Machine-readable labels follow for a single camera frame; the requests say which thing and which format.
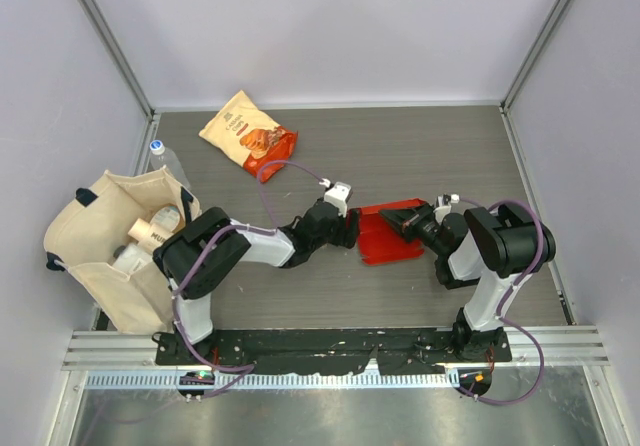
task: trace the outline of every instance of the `bottle cap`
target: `bottle cap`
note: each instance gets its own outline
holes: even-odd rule
[[[131,226],[128,234],[136,241],[142,241],[147,236],[150,227],[151,225],[144,219],[138,218]]]
[[[113,257],[118,259],[118,257],[124,252],[125,249],[127,249],[127,247],[124,244],[122,246],[118,246],[113,252]]]
[[[149,149],[151,149],[151,152],[153,154],[155,154],[156,156],[161,155],[162,153],[164,153],[164,144],[162,144],[162,141],[160,141],[159,139],[156,139],[154,141],[151,141],[151,144],[149,145]]]

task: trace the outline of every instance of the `red plastic tray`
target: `red plastic tray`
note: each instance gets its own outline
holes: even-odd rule
[[[358,249],[360,249],[362,261],[369,266],[375,266],[422,256],[424,248],[420,240],[405,242],[378,212],[381,209],[415,208],[424,203],[425,201],[416,198],[360,208]]]

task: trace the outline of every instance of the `white bottle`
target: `white bottle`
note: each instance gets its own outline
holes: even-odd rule
[[[151,149],[151,158],[149,158],[149,161],[153,169],[158,170],[161,169],[162,166],[166,166],[178,182],[182,183],[186,189],[191,189],[191,184],[187,179],[187,175],[184,174],[182,164],[180,164],[178,156],[176,156],[176,153],[174,153],[172,149],[166,148],[164,144],[162,144],[162,141],[158,139],[151,141],[149,148]]]
[[[153,261],[149,253],[133,243],[120,246],[114,251],[113,256],[116,260],[112,266],[126,274],[133,274]]]

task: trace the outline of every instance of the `metal floor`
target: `metal floor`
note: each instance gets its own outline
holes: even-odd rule
[[[292,159],[352,185],[352,207],[407,198],[433,201],[459,193],[491,204],[526,199],[495,106],[278,110],[269,114],[299,131]],[[198,137],[213,112],[165,113],[157,137],[178,154],[203,209],[269,226],[255,179]],[[315,181],[287,167],[265,185],[281,224],[321,195]],[[216,289],[213,318],[221,328],[450,326],[471,297],[447,291],[434,257],[369,267],[357,248],[326,247],[295,269],[242,264]],[[519,293],[509,317],[523,325],[566,320],[548,268]]]
[[[489,396],[517,397],[536,374],[537,368],[498,369]],[[173,402],[176,396],[86,391],[71,445],[607,444],[581,367],[548,368],[534,396],[505,407],[476,403],[452,388],[231,392],[190,404]]]

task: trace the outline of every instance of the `black bag strap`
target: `black bag strap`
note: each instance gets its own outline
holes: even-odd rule
[[[85,208],[93,203],[98,196],[96,193],[87,188],[78,188],[76,189],[76,201],[78,201]]]
[[[51,271],[65,271],[64,266],[61,266],[62,264],[64,264],[64,261],[62,261],[60,256],[47,251],[47,269]]]
[[[192,221],[191,217],[191,203],[193,203],[193,195],[184,189],[180,188],[180,200],[182,201],[182,209],[184,209],[184,220],[187,224]]]

